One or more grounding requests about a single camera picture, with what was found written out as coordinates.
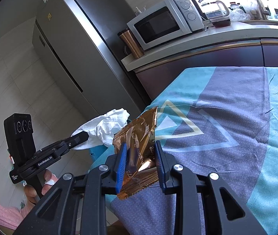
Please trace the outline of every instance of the glass kettle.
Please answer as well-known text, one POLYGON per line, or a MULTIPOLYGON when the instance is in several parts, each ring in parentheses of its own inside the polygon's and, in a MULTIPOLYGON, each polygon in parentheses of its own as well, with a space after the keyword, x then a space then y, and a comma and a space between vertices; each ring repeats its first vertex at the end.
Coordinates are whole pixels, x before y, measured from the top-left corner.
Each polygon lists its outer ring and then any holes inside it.
POLYGON ((208 19, 229 16, 229 9, 222 1, 199 0, 199 3, 208 19))

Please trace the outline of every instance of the refrigerator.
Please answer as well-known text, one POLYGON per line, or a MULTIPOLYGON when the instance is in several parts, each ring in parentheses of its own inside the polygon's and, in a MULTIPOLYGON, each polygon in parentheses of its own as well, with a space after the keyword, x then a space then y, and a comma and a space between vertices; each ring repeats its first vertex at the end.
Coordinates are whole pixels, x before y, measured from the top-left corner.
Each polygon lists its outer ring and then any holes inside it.
POLYGON ((151 103, 117 36, 135 13, 125 0, 40 0, 32 43, 47 71, 90 120, 124 108, 136 118, 151 103))

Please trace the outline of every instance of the finger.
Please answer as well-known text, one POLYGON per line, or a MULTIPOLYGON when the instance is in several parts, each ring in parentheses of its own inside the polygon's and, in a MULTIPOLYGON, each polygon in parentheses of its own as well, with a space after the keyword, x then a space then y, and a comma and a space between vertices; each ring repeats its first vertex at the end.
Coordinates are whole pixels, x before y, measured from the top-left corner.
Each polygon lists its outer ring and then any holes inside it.
POLYGON ((51 185, 45 184, 42 188, 42 195, 45 195, 51 189, 51 187, 51 185))
POLYGON ((32 203, 36 203, 36 199, 34 197, 37 196, 37 192, 36 190, 29 186, 29 185, 25 185, 24 187, 24 193, 25 193, 25 196, 27 197, 27 199, 32 202, 32 203))
POLYGON ((36 197, 37 196, 36 190, 30 185, 25 185, 24 192, 27 197, 36 197))
MULTIPOLYGON (((50 182, 51 184, 54 184, 57 181, 58 181, 58 178, 56 177, 56 175, 52 174, 51 179, 48 182, 50 182)), ((42 195, 45 195, 51 189, 51 187, 52 187, 52 185, 45 184, 41 191, 42 195)))
POLYGON ((48 169, 46 169, 45 172, 44 172, 45 181, 49 181, 51 178, 52 178, 52 172, 49 171, 48 169))

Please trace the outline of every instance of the kitchen counter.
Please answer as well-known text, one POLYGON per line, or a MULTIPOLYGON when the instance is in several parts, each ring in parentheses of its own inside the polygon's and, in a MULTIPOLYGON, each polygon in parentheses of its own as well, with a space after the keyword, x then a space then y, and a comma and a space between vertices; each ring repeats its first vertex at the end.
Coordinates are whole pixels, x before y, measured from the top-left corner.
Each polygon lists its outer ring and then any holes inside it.
POLYGON ((215 28, 210 27, 184 37, 180 37, 163 45, 159 45, 145 52, 139 59, 132 55, 125 57, 122 62, 127 71, 135 70, 159 59, 171 56, 183 51, 197 49, 218 43, 244 41, 261 38, 277 38, 277 25, 250 25, 241 22, 231 22, 230 26, 215 28))

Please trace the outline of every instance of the bed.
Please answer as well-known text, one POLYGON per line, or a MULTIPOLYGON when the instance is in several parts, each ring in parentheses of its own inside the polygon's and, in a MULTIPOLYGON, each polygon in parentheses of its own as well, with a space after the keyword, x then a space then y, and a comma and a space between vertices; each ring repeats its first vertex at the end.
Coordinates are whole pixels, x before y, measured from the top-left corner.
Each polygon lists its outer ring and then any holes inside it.
MULTIPOLYGON (((146 110, 155 106, 163 150, 194 173, 217 172, 277 235, 278 68, 185 69, 146 110)), ((93 167, 110 154, 112 147, 93 167)), ((173 234, 175 197, 158 183, 107 202, 130 234, 173 234)))

